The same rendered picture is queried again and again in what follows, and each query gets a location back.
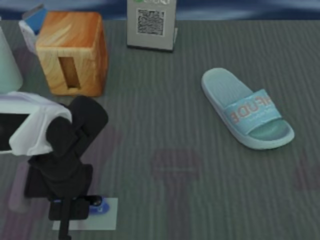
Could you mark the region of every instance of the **white cylinder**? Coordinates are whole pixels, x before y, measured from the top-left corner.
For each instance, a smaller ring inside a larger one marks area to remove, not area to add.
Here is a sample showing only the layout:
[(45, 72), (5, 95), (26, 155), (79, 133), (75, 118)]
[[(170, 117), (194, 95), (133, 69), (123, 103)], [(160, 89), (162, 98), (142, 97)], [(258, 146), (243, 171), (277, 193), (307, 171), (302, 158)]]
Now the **white cylinder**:
[(23, 84), (23, 79), (0, 27), (0, 94), (18, 91)]

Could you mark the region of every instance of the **wooden box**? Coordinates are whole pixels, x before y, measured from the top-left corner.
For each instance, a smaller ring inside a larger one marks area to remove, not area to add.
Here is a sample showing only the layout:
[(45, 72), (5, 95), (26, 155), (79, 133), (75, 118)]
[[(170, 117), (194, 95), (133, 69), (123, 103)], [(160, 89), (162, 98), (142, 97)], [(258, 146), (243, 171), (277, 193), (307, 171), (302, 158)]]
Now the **wooden box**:
[(108, 52), (98, 13), (48, 12), (35, 47), (54, 95), (96, 97), (104, 92)]

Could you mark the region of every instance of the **slot in wooden box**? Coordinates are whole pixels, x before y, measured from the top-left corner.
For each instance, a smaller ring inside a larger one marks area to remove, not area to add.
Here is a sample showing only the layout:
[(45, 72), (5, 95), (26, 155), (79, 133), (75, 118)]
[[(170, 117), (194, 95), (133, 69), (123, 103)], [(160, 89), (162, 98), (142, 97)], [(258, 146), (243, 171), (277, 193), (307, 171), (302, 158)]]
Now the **slot in wooden box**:
[(103, 94), (108, 52), (99, 13), (48, 12), (35, 47), (54, 95)]

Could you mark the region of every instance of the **qr code sign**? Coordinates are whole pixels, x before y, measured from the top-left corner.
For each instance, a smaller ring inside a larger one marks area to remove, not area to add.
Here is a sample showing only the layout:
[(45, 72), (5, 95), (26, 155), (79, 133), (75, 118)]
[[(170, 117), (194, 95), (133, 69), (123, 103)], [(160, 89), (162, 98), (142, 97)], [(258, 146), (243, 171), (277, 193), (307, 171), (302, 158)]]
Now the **qr code sign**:
[(137, 9), (137, 33), (163, 37), (165, 17), (164, 11)]

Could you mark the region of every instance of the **slide sandal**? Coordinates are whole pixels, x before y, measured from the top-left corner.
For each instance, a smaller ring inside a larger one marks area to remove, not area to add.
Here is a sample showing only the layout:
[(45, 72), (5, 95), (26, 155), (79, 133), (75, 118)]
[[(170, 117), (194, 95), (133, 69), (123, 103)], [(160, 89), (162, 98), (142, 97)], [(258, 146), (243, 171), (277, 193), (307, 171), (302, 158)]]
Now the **slide sandal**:
[(201, 81), (204, 94), (233, 136), (255, 150), (275, 149), (295, 137), (267, 92), (251, 91), (231, 72), (213, 68)]

